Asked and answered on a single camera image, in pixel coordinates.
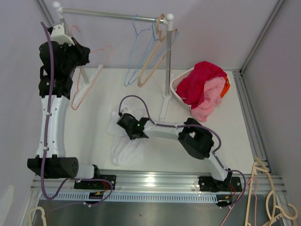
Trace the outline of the pink t shirt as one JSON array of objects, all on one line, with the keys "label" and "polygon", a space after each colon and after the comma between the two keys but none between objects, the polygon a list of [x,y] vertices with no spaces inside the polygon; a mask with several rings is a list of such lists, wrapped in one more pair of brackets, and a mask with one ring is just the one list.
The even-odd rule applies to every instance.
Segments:
[{"label": "pink t shirt", "polygon": [[221,101],[221,93],[226,81],[223,77],[213,78],[205,83],[204,101],[196,108],[191,109],[191,115],[200,122],[206,122],[208,116]]}]

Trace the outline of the pale pink tank top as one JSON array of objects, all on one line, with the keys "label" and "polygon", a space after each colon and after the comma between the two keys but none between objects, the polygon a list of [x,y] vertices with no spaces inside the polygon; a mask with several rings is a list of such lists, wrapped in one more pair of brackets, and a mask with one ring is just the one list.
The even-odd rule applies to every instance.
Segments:
[{"label": "pale pink tank top", "polygon": [[147,139],[131,140],[124,129],[117,121],[119,119],[119,107],[115,106],[111,112],[110,123],[106,133],[113,137],[111,147],[111,161],[115,166],[129,166],[144,160],[144,151],[147,146]]}]

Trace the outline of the beige plastic hanger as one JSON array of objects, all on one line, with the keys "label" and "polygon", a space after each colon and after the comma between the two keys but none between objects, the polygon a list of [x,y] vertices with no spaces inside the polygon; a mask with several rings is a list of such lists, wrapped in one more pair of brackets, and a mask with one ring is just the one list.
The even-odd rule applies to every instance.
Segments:
[{"label": "beige plastic hanger", "polygon": [[[166,60],[166,15],[161,14],[155,20],[154,30],[154,47],[149,54],[147,54],[146,62],[144,63],[141,72],[137,79],[138,87],[143,87],[145,83],[151,78],[155,70],[160,66],[163,60]],[[176,28],[172,30],[172,45],[179,35]]]}]

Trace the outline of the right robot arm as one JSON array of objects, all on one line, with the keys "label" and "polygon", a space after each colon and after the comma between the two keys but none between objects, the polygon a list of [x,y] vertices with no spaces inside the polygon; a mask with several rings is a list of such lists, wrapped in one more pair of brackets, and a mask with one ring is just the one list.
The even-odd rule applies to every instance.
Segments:
[{"label": "right robot arm", "polygon": [[154,137],[177,140],[191,157],[207,162],[212,177],[209,188],[218,192],[230,187],[233,173],[215,155],[221,147],[221,139],[218,138],[218,146],[213,149],[213,136],[218,137],[217,134],[195,119],[188,118],[183,124],[173,125],[156,123],[147,117],[137,120],[129,113],[119,113],[117,125],[125,130],[130,140]]}]

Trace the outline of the magenta t shirt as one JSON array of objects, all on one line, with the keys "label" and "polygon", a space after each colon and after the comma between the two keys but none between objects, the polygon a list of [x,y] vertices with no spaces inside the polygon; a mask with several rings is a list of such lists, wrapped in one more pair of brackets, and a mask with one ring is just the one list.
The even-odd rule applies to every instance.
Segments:
[{"label": "magenta t shirt", "polygon": [[194,85],[196,91],[199,93],[199,98],[198,98],[199,101],[198,105],[199,105],[204,101],[205,83],[216,77],[226,77],[227,74],[220,67],[207,61],[203,61],[195,64],[194,70],[196,73]]}]

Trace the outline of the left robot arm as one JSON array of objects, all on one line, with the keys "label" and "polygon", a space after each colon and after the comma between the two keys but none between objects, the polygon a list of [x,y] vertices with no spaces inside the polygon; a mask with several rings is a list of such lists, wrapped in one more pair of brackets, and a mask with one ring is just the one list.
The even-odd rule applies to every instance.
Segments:
[{"label": "left robot arm", "polygon": [[40,144],[27,167],[37,175],[56,178],[83,178],[85,184],[96,189],[101,177],[94,165],[82,165],[76,157],[66,157],[64,127],[71,97],[72,77],[78,66],[89,63],[90,49],[78,43],[59,44],[56,41],[40,45],[39,96],[42,103]]}]

